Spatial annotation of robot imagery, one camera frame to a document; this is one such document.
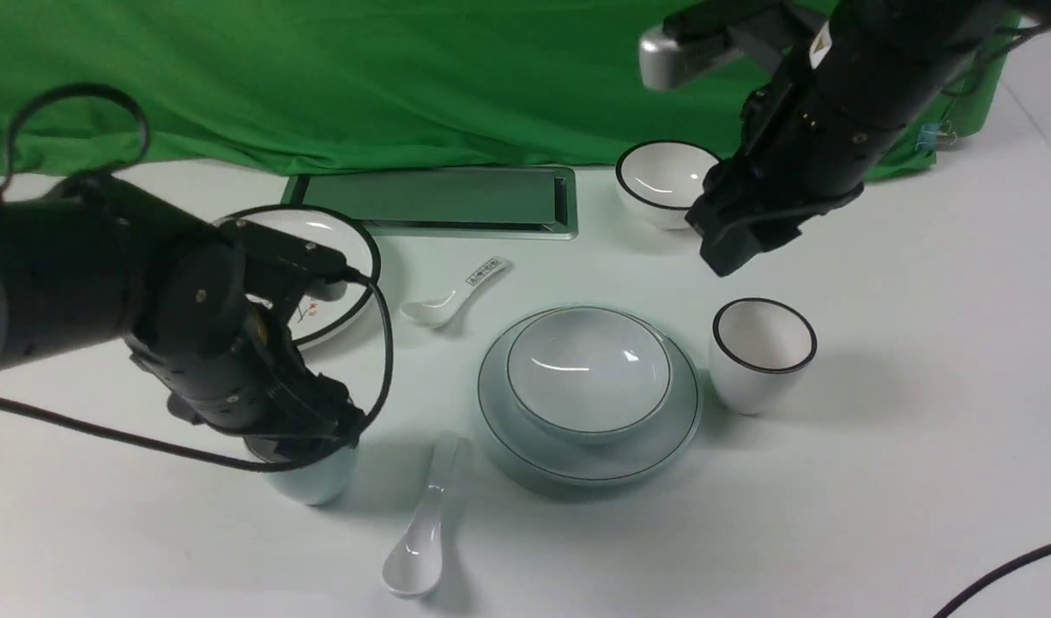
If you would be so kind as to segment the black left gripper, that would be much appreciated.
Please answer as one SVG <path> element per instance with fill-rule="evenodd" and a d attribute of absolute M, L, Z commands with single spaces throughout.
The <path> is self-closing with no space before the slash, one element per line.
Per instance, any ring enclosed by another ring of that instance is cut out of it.
<path fill-rule="evenodd" d="M 360 440 L 365 412 L 341 382 L 313 374 L 286 327 L 246 305 L 214 347 L 160 351 L 126 337 L 130 359 L 168 390 L 172 417 L 248 442 L 256 455 L 313 455 Z"/>

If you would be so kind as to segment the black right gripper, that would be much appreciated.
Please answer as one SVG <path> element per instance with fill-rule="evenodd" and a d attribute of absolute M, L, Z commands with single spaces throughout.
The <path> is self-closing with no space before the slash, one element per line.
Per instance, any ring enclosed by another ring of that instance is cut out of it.
<path fill-rule="evenodd" d="M 726 158 L 702 181 L 686 222 L 700 235 L 702 261 L 718 277 L 728 277 L 799 238 L 804 222 L 847 206 L 863 191 L 858 183 L 839 195 L 815 195 L 762 179 L 744 158 Z"/>

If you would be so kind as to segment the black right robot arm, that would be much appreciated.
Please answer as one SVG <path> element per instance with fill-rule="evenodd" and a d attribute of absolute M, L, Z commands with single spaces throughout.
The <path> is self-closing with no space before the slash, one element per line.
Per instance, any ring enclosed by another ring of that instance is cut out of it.
<path fill-rule="evenodd" d="M 687 223 L 717 276 L 847 206 L 865 176 L 1009 13 L 1051 28 L 1051 1 L 842 1 L 749 95 L 740 148 L 713 167 Z"/>

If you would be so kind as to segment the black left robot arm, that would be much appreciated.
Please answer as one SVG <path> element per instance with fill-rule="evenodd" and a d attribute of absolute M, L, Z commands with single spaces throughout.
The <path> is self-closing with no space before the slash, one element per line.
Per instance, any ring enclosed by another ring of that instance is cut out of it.
<path fill-rule="evenodd" d="M 365 414 L 313 374 L 289 321 L 359 274 L 341 251 L 262 226 L 219 226 L 114 176 L 0 199 L 0 371 L 112 339 L 169 390 L 168 411 L 286 458 L 355 439 Z"/>

